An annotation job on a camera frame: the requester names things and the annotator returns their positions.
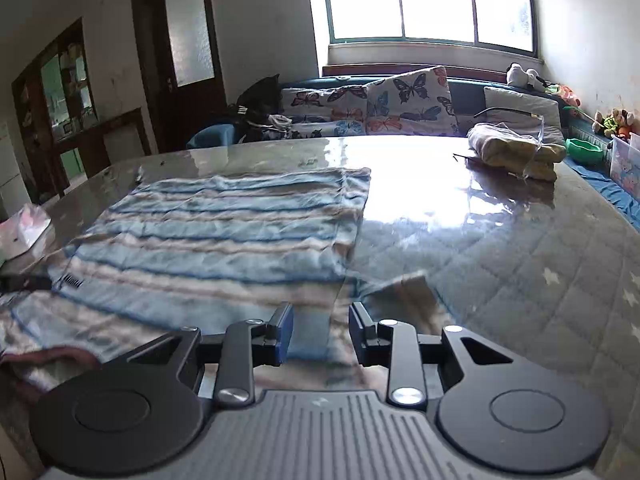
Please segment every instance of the stuffed toy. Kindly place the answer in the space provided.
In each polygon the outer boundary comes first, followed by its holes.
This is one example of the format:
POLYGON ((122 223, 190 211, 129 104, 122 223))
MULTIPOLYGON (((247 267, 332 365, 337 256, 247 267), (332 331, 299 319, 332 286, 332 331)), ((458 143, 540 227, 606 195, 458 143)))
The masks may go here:
POLYGON ((569 110, 569 113, 572 116, 580 117, 580 115, 583 114, 581 110, 577 109, 577 108, 580 108, 580 106, 582 105, 580 98, 567 85, 561 85, 561 84, 549 85, 546 88, 546 93, 555 95, 561 98, 562 101, 567 103, 567 105, 571 107, 571 109, 569 110))
POLYGON ((512 63, 509 67, 507 84, 517 88, 537 90, 538 92, 544 92, 548 86, 546 81, 538 75, 538 72, 532 68, 525 72, 522 66, 517 63, 512 63))
POLYGON ((593 133, 604 135, 605 137, 618 137, 629 141, 633 131, 636 117, 626 110, 613 108, 610 115, 604 117, 601 112, 596 112, 593 122, 593 133))

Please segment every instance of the green bowl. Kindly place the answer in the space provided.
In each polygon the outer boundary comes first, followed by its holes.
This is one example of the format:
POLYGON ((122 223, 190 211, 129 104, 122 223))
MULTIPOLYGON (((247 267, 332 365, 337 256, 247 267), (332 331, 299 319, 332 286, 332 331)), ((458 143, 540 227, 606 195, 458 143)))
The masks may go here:
POLYGON ((567 139, 564 145, 569 156, 579 164, 598 164, 602 162, 604 153, 600 146, 580 139, 567 139))

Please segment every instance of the blue blanket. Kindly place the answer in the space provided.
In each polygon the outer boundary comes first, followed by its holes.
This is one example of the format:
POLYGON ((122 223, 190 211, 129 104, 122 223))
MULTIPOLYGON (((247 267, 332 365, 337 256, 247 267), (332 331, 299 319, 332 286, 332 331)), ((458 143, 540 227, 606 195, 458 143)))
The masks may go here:
POLYGON ((589 170, 570 158, 566 158, 564 163, 586 180, 593 189, 620 211, 636 230, 640 231, 640 203, 638 200, 611 180, 606 173, 589 170))
POLYGON ((4 357, 71 347, 104 361, 182 326, 221 333, 238 320, 269 319, 289 301, 290 356, 327 358, 369 173, 138 187, 48 258, 54 290, 18 296, 0 312, 4 357))

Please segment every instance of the door glass panel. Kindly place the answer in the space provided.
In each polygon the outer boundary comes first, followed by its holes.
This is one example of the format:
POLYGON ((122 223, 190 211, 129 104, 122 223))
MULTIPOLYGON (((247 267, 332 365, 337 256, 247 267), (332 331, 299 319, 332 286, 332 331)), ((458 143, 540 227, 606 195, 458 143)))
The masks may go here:
POLYGON ((204 0, 165 0, 178 86, 214 76, 204 0))
POLYGON ((58 54, 49 59, 40 69, 44 97, 47 100, 49 121, 53 128, 65 122, 69 118, 66 108, 65 90, 62 86, 60 75, 60 58, 58 54))

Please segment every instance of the plastic storage box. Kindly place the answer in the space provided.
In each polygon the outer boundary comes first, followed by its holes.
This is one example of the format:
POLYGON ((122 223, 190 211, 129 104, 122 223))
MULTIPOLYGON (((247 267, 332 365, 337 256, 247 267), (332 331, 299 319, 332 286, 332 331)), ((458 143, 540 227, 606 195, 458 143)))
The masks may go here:
POLYGON ((640 200, 640 150, 617 137, 613 138, 611 179, 640 200))
POLYGON ((631 143, 636 150, 640 150, 640 135, 631 132, 631 143))

